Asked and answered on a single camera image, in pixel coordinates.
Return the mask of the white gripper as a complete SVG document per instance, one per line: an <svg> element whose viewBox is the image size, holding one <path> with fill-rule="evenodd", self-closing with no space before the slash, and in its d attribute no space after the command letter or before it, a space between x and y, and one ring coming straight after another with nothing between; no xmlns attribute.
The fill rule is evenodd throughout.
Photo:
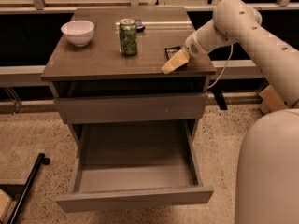
<svg viewBox="0 0 299 224"><path fill-rule="evenodd" d="M198 40L197 32L190 34L185 43L184 49L177 51L162 67L162 72L164 74L169 74L175 71L177 68L185 65L190 56L193 58L200 58L204 55L208 55L208 52Z"/></svg>

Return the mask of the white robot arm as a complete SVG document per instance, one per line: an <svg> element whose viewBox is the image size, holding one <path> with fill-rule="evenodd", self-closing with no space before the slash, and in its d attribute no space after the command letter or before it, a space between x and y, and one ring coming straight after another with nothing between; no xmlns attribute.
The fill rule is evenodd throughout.
<svg viewBox="0 0 299 224"><path fill-rule="evenodd" d="M299 51L262 27L241 0L221 0L212 19L186 38L162 67L169 74L234 43L286 106L258 119L244 136L237 164L235 224L299 224Z"/></svg>

